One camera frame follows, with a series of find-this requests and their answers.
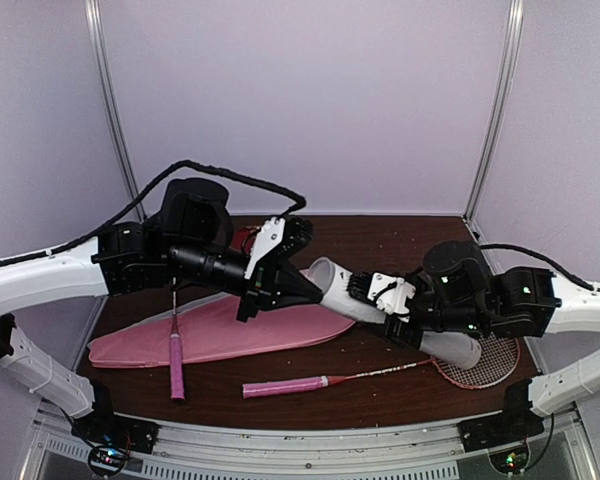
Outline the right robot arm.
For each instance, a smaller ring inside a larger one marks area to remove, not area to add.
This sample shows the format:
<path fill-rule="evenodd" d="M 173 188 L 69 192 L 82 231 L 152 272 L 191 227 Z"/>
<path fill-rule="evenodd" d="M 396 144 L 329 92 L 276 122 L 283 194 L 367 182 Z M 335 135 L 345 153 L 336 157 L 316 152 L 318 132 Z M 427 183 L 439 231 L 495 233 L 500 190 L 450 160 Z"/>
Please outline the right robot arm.
<path fill-rule="evenodd" d="M 600 283 L 587 282 L 541 254 L 535 257 L 546 268 L 495 274 L 484 256 L 487 249 L 473 241 L 447 241 L 429 250 L 410 276 L 373 274 L 367 297 L 386 313 L 388 336 L 404 340 L 410 329 L 512 339 L 600 333 Z M 598 392 L 600 348 L 554 373 L 510 386 L 493 433 L 513 441 L 530 426 L 531 413 L 546 417 Z"/>

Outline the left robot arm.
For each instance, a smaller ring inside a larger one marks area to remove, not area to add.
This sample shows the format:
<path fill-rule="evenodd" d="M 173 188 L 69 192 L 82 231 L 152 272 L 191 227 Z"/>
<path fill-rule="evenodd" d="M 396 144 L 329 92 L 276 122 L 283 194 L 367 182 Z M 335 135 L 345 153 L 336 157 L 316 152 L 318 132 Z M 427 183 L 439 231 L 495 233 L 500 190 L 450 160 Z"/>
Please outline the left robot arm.
<path fill-rule="evenodd" d="M 14 313 L 82 297 L 119 296 L 184 280 L 239 297 L 237 320 L 261 311 L 312 305 L 322 291 L 289 261 L 312 239 L 313 226 L 275 216 L 251 252 L 231 249 L 228 190 L 204 178 L 174 179 L 160 210 L 146 221 L 113 220 L 83 240 L 0 260 L 0 367 L 51 401 L 103 444 L 124 424 L 106 387 L 72 373 L 26 337 Z"/>

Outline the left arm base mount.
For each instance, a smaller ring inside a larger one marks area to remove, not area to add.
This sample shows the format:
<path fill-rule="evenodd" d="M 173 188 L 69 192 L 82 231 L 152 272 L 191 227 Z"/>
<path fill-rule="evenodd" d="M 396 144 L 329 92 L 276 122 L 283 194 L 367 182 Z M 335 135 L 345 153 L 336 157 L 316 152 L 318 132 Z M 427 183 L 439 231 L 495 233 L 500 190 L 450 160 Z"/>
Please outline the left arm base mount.
<path fill-rule="evenodd" d="M 92 387 L 93 411 L 81 418 L 66 415 L 66 419 L 71 433 L 89 447 L 86 462 L 91 472 L 109 479 L 122 472 L 133 452 L 153 452 L 159 425 L 115 414 L 108 388 L 98 382 Z"/>

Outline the white shuttlecock tube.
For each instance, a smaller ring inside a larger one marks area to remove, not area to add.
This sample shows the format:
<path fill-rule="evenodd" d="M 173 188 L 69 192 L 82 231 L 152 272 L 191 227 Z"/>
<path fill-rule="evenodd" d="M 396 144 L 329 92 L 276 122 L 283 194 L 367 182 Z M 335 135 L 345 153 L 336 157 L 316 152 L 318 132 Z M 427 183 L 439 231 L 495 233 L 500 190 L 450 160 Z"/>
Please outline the white shuttlecock tube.
<path fill-rule="evenodd" d="M 315 260 L 303 275 L 323 293 L 321 306 L 351 320 L 370 325 L 384 335 L 386 314 L 370 304 L 356 300 L 346 290 L 352 273 L 327 257 Z M 454 332 L 406 331 L 406 340 L 393 340 L 399 346 L 409 346 L 438 360 L 461 369 L 473 368 L 481 358 L 482 348 L 477 340 Z"/>

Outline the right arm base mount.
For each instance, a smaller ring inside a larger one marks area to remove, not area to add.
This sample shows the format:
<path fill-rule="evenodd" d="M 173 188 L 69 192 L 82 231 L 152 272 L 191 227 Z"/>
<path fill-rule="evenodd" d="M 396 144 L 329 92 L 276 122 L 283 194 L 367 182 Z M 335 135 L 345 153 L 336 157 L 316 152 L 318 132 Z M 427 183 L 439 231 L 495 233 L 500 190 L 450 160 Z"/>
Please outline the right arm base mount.
<path fill-rule="evenodd" d="M 491 466 L 509 477 L 526 473 L 547 450 L 545 446 L 539 457 L 532 460 L 528 440 L 544 432 L 544 420 L 531 411 L 530 385 L 530 379 L 510 385 L 499 413 L 464 420 L 457 425 L 464 451 L 495 449 L 490 454 Z"/>

